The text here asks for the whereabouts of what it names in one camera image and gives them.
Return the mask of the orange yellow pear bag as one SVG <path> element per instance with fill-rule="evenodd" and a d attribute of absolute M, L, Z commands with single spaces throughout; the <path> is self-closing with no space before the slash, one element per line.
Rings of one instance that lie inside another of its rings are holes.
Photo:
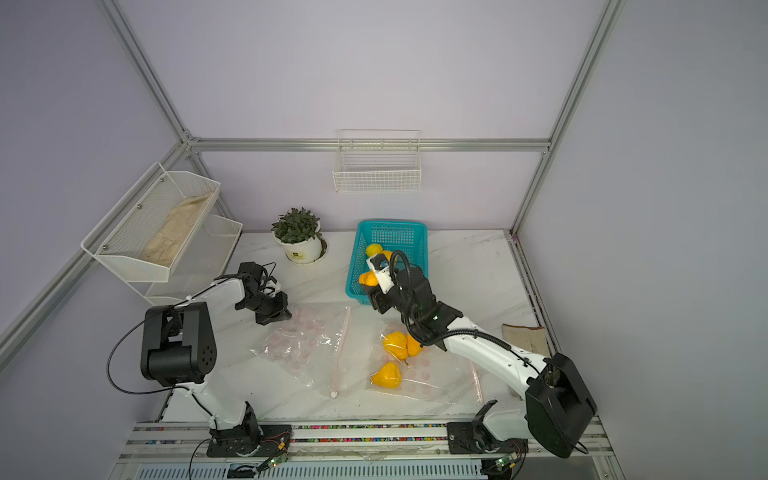
<path fill-rule="evenodd" d="M 378 278 L 373 271 L 368 271 L 361 274 L 358 278 L 358 282 L 360 285 L 368 287 L 375 287 L 379 285 Z"/>

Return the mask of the yellow pear bag top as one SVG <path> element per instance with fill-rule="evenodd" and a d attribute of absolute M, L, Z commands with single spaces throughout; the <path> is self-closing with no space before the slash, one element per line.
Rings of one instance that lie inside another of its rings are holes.
<path fill-rule="evenodd" d="M 406 350 L 408 357 L 416 357 L 418 356 L 423 349 L 423 346 L 419 341 L 417 341 L 412 335 L 408 334 L 406 336 Z"/>

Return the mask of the clear zip-top bag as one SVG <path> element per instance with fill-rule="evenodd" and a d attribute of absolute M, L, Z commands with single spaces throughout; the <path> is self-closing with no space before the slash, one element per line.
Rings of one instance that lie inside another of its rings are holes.
<path fill-rule="evenodd" d="M 340 360 L 353 308 L 344 303 L 298 304 L 288 320 L 271 324 L 251 348 L 319 394 L 335 399 L 341 390 Z"/>
<path fill-rule="evenodd" d="M 400 324 L 383 322 L 372 341 L 366 385 L 368 390 L 378 394 L 448 405 L 481 403 L 483 393 L 480 376 L 471 362 L 436 346 L 423 346 L 418 356 L 399 361 L 382 346 L 383 338 L 394 331 L 403 332 L 406 336 L 409 334 Z M 371 382 L 371 376 L 388 362 L 398 364 L 402 373 L 402 383 L 395 390 L 385 389 Z"/>

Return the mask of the bright yellow pear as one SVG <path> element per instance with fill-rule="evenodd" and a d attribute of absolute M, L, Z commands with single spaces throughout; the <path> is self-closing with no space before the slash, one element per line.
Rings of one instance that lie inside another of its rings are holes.
<path fill-rule="evenodd" d="M 384 248 L 378 243 L 369 244 L 365 249 L 367 258 L 374 257 L 384 251 Z"/>

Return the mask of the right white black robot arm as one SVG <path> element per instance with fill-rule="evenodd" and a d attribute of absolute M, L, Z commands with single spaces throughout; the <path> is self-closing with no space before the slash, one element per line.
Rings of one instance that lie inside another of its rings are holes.
<path fill-rule="evenodd" d="M 515 346 L 483 330 L 458 309 L 438 300 L 423 271 L 404 252 L 379 253 L 366 261 L 373 280 L 363 289 L 372 308 L 396 310 L 410 338 L 463 357 L 501 380 L 522 400 L 511 411 L 494 412 L 487 402 L 464 422 L 448 424 L 454 453 L 521 454 L 534 439 L 550 454 L 567 459 L 586 454 L 581 438 L 597 405 L 574 362 L 562 353 L 550 357 Z"/>

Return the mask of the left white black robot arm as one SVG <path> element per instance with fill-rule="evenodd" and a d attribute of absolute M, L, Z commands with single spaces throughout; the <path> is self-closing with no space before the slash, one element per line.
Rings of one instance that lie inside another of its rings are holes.
<path fill-rule="evenodd" d="M 146 311 L 142 324 L 140 370 L 164 388 L 180 390 L 206 415 L 215 435 L 242 429 L 259 432 L 253 410 L 215 371 L 215 329 L 239 314 L 266 326 L 292 317 L 288 297 L 274 277 L 273 262 L 243 262 L 234 274 L 203 290 Z"/>

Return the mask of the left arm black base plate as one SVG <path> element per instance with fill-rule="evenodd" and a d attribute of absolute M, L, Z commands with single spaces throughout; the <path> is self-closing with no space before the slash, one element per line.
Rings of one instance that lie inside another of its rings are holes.
<path fill-rule="evenodd" d="M 288 424 L 260 425 L 256 437 L 243 429 L 211 430 L 206 450 L 210 458 L 267 458 L 287 449 L 293 428 Z"/>

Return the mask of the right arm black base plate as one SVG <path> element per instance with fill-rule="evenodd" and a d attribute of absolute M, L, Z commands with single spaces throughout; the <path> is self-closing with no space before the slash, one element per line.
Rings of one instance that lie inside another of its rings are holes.
<path fill-rule="evenodd" d="M 499 440 L 484 425 L 486 414 L 497 403 L 497 400 L 487 402 L 471 421 L 446 424 L 448 449 L 452 455 L 528 453 L 526 440 L 517 438 Z"/>

